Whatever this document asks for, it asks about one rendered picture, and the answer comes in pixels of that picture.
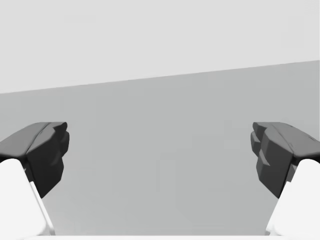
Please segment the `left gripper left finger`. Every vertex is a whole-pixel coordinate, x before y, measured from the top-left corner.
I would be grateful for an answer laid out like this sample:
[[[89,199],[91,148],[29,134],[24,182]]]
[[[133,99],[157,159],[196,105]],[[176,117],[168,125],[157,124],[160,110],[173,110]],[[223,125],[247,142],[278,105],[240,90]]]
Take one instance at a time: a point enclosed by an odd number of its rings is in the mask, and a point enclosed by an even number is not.
[[[60,182],[66,122],[36,122],[0,141],[0,237],[54,236],[43,198]]]

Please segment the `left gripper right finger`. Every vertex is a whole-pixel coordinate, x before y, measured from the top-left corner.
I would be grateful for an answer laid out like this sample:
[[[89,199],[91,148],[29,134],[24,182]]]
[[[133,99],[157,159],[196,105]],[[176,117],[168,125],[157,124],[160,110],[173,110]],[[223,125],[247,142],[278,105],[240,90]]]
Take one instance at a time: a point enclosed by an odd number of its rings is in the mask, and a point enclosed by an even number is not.
[[[282,122],[254,122],[259,181],[278,199],[265,232],[320,237],[320,141]]]

